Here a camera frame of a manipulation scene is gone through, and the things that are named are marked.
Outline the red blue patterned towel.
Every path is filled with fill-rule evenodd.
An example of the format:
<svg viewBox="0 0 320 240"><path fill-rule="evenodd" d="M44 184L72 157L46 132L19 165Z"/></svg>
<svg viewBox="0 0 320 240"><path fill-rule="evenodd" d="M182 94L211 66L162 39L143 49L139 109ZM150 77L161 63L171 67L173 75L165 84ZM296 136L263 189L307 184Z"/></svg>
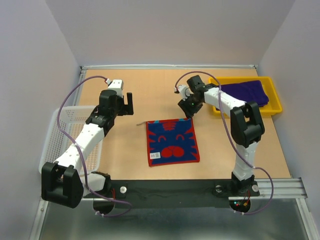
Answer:
<svg viewBox="0 0 320 240"><path fill-rule="evenodd" d="M143 121L150 167L198 163L198 149L194 123L191 118Z"/></svg>

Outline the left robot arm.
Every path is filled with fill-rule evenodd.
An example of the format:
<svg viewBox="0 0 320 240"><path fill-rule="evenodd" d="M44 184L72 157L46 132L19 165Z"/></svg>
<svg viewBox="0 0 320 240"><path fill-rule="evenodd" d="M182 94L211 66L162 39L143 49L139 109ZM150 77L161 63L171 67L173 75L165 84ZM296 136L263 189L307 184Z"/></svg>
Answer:
<svg viewBox="0 0 320 240"><path fill-rule="evenodd" d="M54 162L41 168L43 200L74 209L89 194L108 200L111 179L106 173L88 173L86 159L115 124L118 116L134 114L133 94L123 97L116 90L103 90L99 104L92 110L77 138L60 129L70 141L69 148Z"/></svg>

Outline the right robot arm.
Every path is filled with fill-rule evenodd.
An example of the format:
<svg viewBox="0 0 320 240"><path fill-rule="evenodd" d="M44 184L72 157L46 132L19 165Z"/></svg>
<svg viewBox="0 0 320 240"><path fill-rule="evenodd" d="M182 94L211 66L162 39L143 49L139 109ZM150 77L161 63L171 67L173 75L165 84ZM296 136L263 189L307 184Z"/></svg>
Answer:
<svg viewBox="0 0 320 240"><path fill-rule="evenodd" d="M178 106L189 119L203 104L218 108L223 119L230 119L230 125L224 128L235 151L235 165L230 179L216 183L215 195L231 197L250 190L255 184L256 149L265 133L257 103L245 102L227 94L220 83L205 84L199 75L188 79L186 85L176 83L174 92L181 96Z"/></svg>

